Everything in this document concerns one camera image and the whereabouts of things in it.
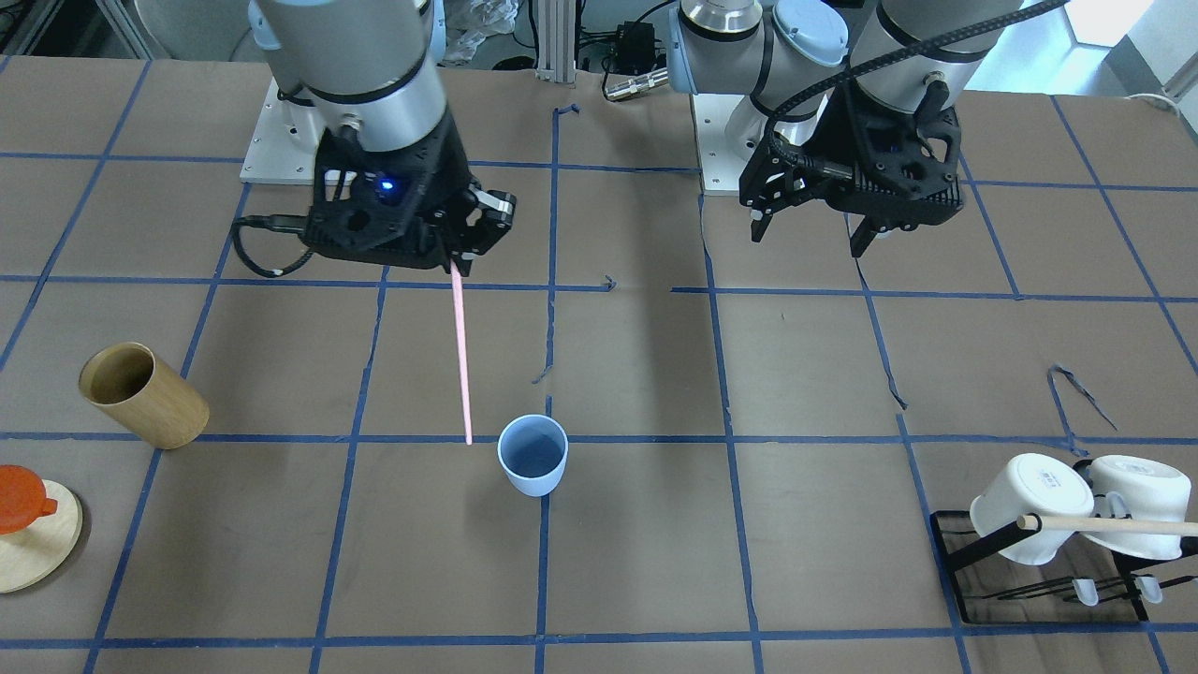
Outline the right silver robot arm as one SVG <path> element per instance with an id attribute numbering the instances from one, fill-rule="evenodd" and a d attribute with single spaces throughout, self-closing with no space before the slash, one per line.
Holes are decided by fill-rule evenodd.
<path id="1" fill-rule="evenodd" d="M 432 57 L 431 4 L 253 1 L 248 19 L 279 98 L 311 103 L 323 132 L 311 210 L 235 219 L 238 259 L 274 277 L 242 243 L 260 227 L 305 245 L 283 274 L 319 255 L 467 277 L 512 230 L 518 200 L 470 170 Z"/>

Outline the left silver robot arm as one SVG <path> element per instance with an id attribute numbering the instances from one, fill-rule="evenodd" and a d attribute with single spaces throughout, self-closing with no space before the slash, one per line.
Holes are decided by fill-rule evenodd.
<path id="1" fill-rule="evenodd" d="M 752 241 L 778 212 L 823 201 L 861 217 L 852 256 L 893 230 L 960 213 L 955 103 L 1002 30 L 898 63 L 864 65 L 1018 11 L 1018 1 L 679 1 L 670 16 L 672 89 L 737 95 L 730 140 L 745 156 L 739 204 Z"/>

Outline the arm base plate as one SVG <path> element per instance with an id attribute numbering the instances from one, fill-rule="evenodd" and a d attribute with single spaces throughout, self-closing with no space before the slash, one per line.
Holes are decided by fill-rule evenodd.
<path id="1" fill-rule="evenodd" d="M 748 95 L 692 95 L 692 117 L 703 195 L 736 198 L 766 115 Z"/>
<path id="2" fill-rule="evenodd" d="M 316 107 L 300 107 L 283 101 L 278 93 L 276 81 L 270 81 L 240 180 L 252 184 L 311 184 L 323 120 Z"/>

